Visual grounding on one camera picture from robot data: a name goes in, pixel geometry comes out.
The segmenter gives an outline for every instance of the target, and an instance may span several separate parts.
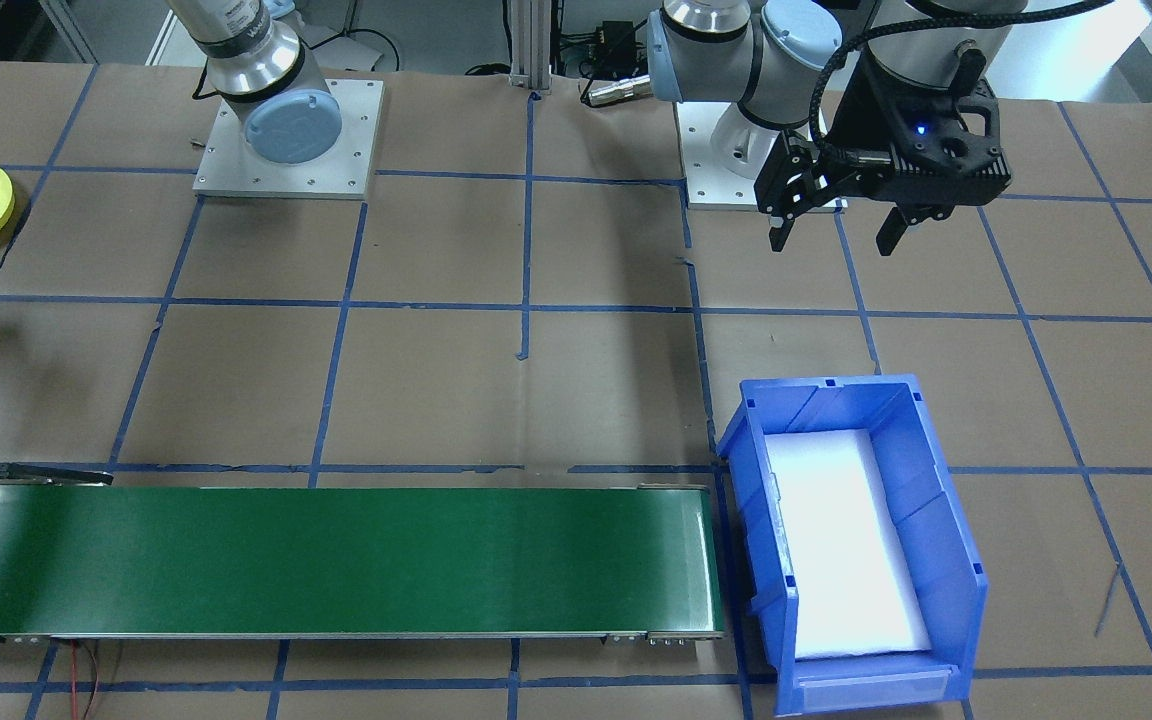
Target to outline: metal mounting plate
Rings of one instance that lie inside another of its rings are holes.
[[[323,156],[294,165],[271,162],[256,154],[243,141],[237,115],[221,103],[198,164],[194,191],[219,197],[365,200],[385,83],[329,79],[328,85],[344,120],[338,143]]]
[[[725,168],[708,144],[708,137],[728,105],[732,103],[675,104],[689,209],[756,211],[755,182]],[[812,211],[833,213],[846,206],[847,200],[834,200]]]

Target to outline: blue plastic bin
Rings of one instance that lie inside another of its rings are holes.
[[[732,465],[755,570],[751,614],[776,666],[776,714],[964,700],[988,581],[914,376],[744,381],[718,455]],[[796,660],[799,592],[765,437],[867,429],[932,649]]]

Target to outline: floor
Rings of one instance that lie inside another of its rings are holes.
[[[884,210],[855,202],[774,256],[761,217],[684,209],[667,105],[376,77],[362,206],[196,200],[215,105],[187,100],[194,70],[0,65],[23,209],[0,236],[0,458],[727,498],[740,379],[916,373],[992,583],[977,680],[846,717],[1152,717],[1152,106],[1007,101],[1005,199],[887,259]],[[765,719],[738,520],[717,526],[723,641],[103,643],[96,715]],[[0,717],[68,717],[73,667],[83,694],[82,651],[0,647]]]

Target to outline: red wire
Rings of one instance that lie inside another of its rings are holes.
[[[78,720],[78,642],[69,641],[69,718]]]

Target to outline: black cable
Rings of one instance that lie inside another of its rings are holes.
[[[316,41],[314,45],[310,45],[310,50],[318,50],[319,47],[323,47],[324,45],[328,44],[328,41],[340,40],[340,38],[344,36],[346,36],[344,32],[338,32],[333,36],[324,37],[323,40]]]
[[[562,37],[563,26],[562,20],[558,17],[558,5],[559,0],[550,0],[550,68],[558,68],[559,60],[562,59],[559,58],[558,41]]]
[[[397,73],[399,69],[402,69],[403,63],[402,63],[402,58],[399,58],[397,54],[397,45],[394,45],[394,41],[389,40],[389,36],[385,35],[384,32],[380,32],[379,29],[371,29],[366,26],[356,26],[354,29],[347,29],[347,31],[344,31],[344,36],[349,37],[356,32],[367,32],[374,35],[376,37],[379,37],[380,40],[385,40],[385,44],[389,45],[389,50],[394,51],[394,71]]]
[[[591,108],[593,108],[593,105],[590,105],[589,101],[589,89],[594,84],[594,77],[598,76],[599,70],[602,69],[602,63],[607,61],[607,58],[612,55],[614,50],[621,46],[622,41],[628,40],[628,38],[635,37],[637,32],[639,32],[641,29],[643,29],[643,26],[645,26],[645,24],[647,23],[649,18],[639,20],[639,24],[636,24],[636,26],[634,26],[631,31],[622,33],[621,37],[616,38],[616,41],[613,41],[612,45],[607,46],[607,54],[604,54],[602,58],[599,58],[598,65],[594,65],[594,68],[590,70],[589,79],[585,82],[585,90],[581,90],[579,92],[581,104],[589,105],[591,106]]]
[[[192,97],[195,100],[206,100],[210,97],[215,97],[217,94],[220,94],[220,92],[215,90],[212,90],[211,92],[209,92],[209,94],[199,94],[202,92],[202,83],[206,82],[206,78],[207,78],[207,65],[204,63],[202,66],[200,71],[198,71],[198,85],[194,86],[194,91],[189,94],[189,97]]]
[[[500,0],[500,24],[503,24],[503,51],[513,65],[513,32],[509,32],[509,0]]]
[[[96,691],[100,687],[100,661],[96,660],[96,652],[86,643],[78,643],[88,652],[88,660],[91,661],[92,672],[92,691],[88,695],[88,706],[83,708],[83,720],[88,720],[88,715],[91,715],[92,703],[96,702]]]
[[[817,77],[817,83],[812,90],[812,101],[808,105],[808,122],[810,129],[812,129],[812,137],[814,144],[820,150],[820,154],[831,156],[831,158],[840,160],[842,162],[855,164],[855,152],[840,150],[824,138],[824,130],[820,128],[820,100],[824,98],[824,88],[829,83],[829,76],[838,71],[842,65],[847,63],[847,55],[851,54],[852,50],[857,50],[861,45],[867,44],[867,41],[877,40],[879,37],[887,37],[890,35],[901,35],[905,32],[919,32],[924,29],[942,29],[952,26],[969,26],[975,29],[995,29],[1000,26],[1016,26],[1016,24],[1030,24],[1030,23],[1043,23],[1048,22],[1048,20],[1060,20],[1070,18],[1074,15],[1081,15],[1083,13],[1089,13],[1104,6],[1112,3],[1114,0],[1083,0],[1079,3],[1062,5],[1060,8],[1052,8],[1051,10],[1036,10],[1032,13],[1006,13],[1006,14],[970,14],[963,15],[963,17],[955,18],[925,18],[925,20],[909,20],[904,23],[892,23],[886,24],[886,26],[872,26],[861,35],[856,35],[851,40],[844,41],[838,50],[833,51],[833,55],[829,55],[829,60],[826,61],[824,68],[820,69],[820,74]]]
[[[509,66],[505,63],[475,65],[465,70],[467,76],[503,76],[509,74]]]

